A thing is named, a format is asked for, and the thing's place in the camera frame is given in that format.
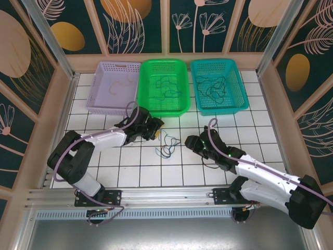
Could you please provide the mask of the green plastic basket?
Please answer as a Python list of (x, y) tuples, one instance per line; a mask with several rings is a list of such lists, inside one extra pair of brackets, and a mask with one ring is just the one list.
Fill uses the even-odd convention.
[(137, 101), (153, 117), (179, 117), (190, 108), (188, 71), (179, 59), (150, 59), (139, 69)]

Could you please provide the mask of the lavender plastic basket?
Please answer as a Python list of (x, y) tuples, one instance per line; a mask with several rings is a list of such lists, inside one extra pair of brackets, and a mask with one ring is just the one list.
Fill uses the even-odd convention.
[(99, 62), (88, 95), (86, 108), (96, 115), (125, 116), (136, 100), (139, 62)]

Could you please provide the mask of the teal plastic basket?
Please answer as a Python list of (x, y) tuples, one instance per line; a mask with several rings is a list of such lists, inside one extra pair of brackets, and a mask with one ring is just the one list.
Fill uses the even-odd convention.
[(190, 63), (190, 71), (201, 115), (233, 115), (249, 107), (247, 93), (234, 60), (194, 60)]

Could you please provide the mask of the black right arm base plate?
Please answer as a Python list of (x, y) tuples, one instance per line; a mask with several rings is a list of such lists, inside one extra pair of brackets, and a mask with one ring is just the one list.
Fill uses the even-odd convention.
[(215, 205), (250, 205), (258, 202), (249, 201), (242, 196), (232, 198), (229, 188), (221, 187), (212, 189), (212, 198)]

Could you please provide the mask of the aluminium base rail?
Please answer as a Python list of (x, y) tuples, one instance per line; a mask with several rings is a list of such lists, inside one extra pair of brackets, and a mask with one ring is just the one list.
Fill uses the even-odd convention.
[[(212, 189), (212, 186), (122, 187), (120, 204), (126, 209), (212, 207), (214, 201), (209, 197)], [(31, 209), (73, 209), (74, 200), (74, 189), (34, 189), (29, 190), (23, 204)]]

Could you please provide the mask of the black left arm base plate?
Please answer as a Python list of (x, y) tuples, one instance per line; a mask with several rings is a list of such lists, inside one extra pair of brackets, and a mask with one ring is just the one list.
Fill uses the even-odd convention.
[[(94, 200), (97, 200), (101, 197), (100, 202), (103, 204), (110, 205), (117, 205), (120, 206), (121, 198), (122, 198), (122, 191), (121, 190), (106, 190), (103, 193), (103, 196), (97, 194), (93, 197)], [(86, 198), (81, 192), (75, 192), (75, 200), (74, 200), (75, 207), (98, 207), (100, 204), (97, 204), (88, 198)]]

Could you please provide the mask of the aluminium frame post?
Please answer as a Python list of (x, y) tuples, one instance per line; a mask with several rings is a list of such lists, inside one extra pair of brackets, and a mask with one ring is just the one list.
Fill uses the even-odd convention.
[(261, 75), (265, 72), (266, 68), (271, 62), (279, 45), (282, 43), (283, 38), (289, 31), (294, 19), (300, 12), (303, 2), (304, 0), (291, 0), (291, 2), (288, 4), (255, 70), (258, 78), (261, 77)]
[(54, 36), (48, 22), (46, 21), (42, 12), (40, 11), (36, 1), (35, 0), (21, 0), (21, 1), (24, 4), (27, 12), (30, 14), (32, 20), (35, 22), (36, 26), (38, 27), (38, 30), (45, 38), (46, 43), (49, 45), (50, 49), (57, 58), (58, 62), (65, 71), (66, 75), (70, 80), (72, 80), (75, 77), (75, 71), (72, 69), (63, 49), (57, 42), (56, 37)]

